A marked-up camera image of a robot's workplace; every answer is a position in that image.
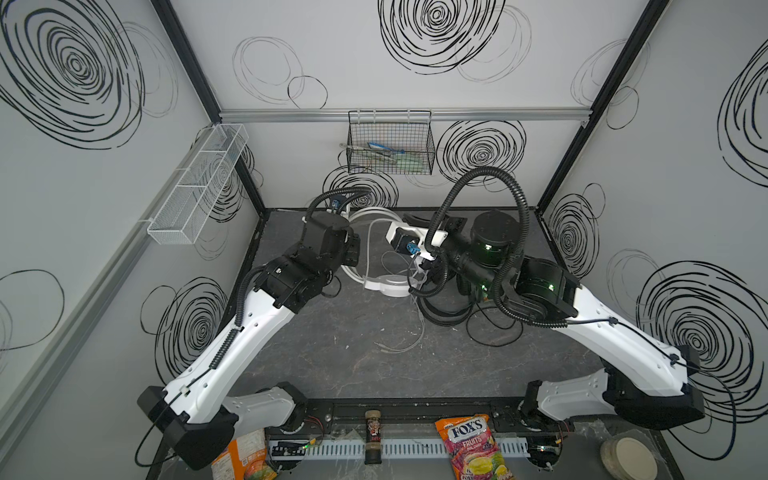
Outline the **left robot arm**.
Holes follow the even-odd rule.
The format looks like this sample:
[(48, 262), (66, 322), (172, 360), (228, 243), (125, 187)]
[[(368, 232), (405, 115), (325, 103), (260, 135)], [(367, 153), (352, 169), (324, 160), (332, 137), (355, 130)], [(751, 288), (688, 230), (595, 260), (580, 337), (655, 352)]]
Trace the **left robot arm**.
[(240, 436), (271, 427), (289, 432), (303, 427), (307, 399), (293, 385), (281, 382), (239, 397), (230, 390), (268, 341), (309, 301), (323, 295), (337, 271), (358, 262), (360, 240), (349, 220), (318, 206), (339, 196), (346, 207), (370, 193), (367, 187), (345, 187), (312, 200), (300, 240), (246, 273), (226, 328), (173, 380), (150, 386), (139, 396), (139, 407), (173, 458), (201, 470)]

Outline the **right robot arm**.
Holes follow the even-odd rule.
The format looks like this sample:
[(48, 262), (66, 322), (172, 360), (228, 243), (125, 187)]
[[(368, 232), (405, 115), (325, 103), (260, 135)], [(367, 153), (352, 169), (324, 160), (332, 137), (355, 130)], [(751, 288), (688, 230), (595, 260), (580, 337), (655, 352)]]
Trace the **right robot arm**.
[[(476, 178), (493, 178), (511, 193), (518, 215), (491, 210), (478, 216), (470, 237), (447, 222), (462, 190)], [(706, 372), (688, 347), (653, 338), (606, 306), (555, 262), (526, 255), (530, 209), (516, 178), (498, 167), (478, 167), (449, 190), (430, 219), (407, 218), (390, 228), (392, 247), (435, 272), (431, 289), (413, 288), (422, 307), (450, 277), (463, 279), (470, 300), (455, 318), (466, 320), (487, 300), (506, 317), (552, 329), (577, 341), (603, 366), (596, 373), (559, 382), (532, 381), (520, 405), (531, 429), (572, 417), (616, 416), (650, 430), (672, 430), (706, 415), (695, 375)]]

